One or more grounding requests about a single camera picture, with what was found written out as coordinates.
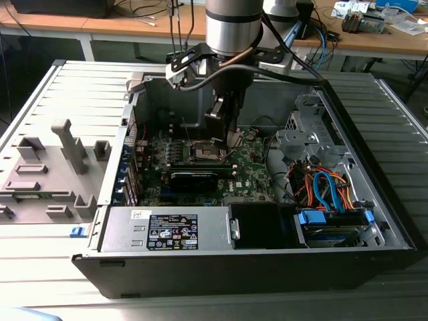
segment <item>sticker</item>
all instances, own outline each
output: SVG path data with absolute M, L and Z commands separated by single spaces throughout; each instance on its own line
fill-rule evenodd
M 146 244 L 150 251 L 198 249 L 197 215 L 150 215 Z
M 134 209 L 131 211 L 131 219 L 148 219 L 152 211 L 147 209 Z

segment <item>white table leg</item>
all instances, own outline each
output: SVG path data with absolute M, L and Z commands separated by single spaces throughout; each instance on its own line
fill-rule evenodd
M 83 54 L 85 56 L 85 60 L 87 62 L 94 62 L 94 53 L 92 52 L 91 46 L 91 35 L 89 33 L 79 33 L 76 38 L 80 41 L 80 45 L 82 46 Z

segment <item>network cable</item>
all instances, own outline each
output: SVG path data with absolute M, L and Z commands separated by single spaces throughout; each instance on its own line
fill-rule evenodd
M 322 40 L 321 58 L 318 61 L 318 64 L 316 65 L 316 67 L 315 67 L 315 70 L 318 70 L 318 68 L 321 66 L 322 60 L 324 59 L 324 54 L 326 53 L 327 43 L 326 43 L 326 38 L 324 37 L 324 34 L 322 33 L 322 31 L 319 28 L 315 28 L 315 30 L 320 34 L 321 40 Z

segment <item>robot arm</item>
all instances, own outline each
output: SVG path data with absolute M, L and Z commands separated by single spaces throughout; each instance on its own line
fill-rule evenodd
M 298 21 L 296 0 L 265 0 L 264 4 L 263 0 L 207 0 L 206 15 L 206 43 L 175 57 L 167 66 L 167 80 L 173 88 L 184 90 L 198 74 L 197 62 L 205 60 L 206 75 L 213 78 L 209 84 L 215 91 L 214 107 L 205 113 L 207 130 L 216 144 L 238 147 L 237 117 L 254 73 L 268 74 L 263 70 L 275 70 L 284 75 L 290 69 L 293 54 L 283 39 L 290 30 L 292 35 L 296 34 L 293 32 Z M 274 36 L 272 28 L 280 33 Z M 288 45 L 292 40 L 293 36 L 288 37 Z M 258 69 L 250 70 L 256 65 Z M 227 66 L 250 68 L 229 68 L 228 72 L 219 73 Z

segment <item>blue latch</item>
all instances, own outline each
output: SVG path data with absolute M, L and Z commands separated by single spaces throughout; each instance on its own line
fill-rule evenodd
M 77 237 L 86 237 L 86 228 L 82 226 L 76 226 L 73 227 L 72 232 L 70 233 L 71 238 L 77 238 Z
M 368 221 L 368 223 L 373 223 L 375 221 L 375 217 L 373 216 L 372 211 L 365 211 L 364 215 L 366 215 L 366 219 Z
M 299 222 L 303 224 L 327 224 L 326 217 L 322 211 L 305 210 L 299 213 Z

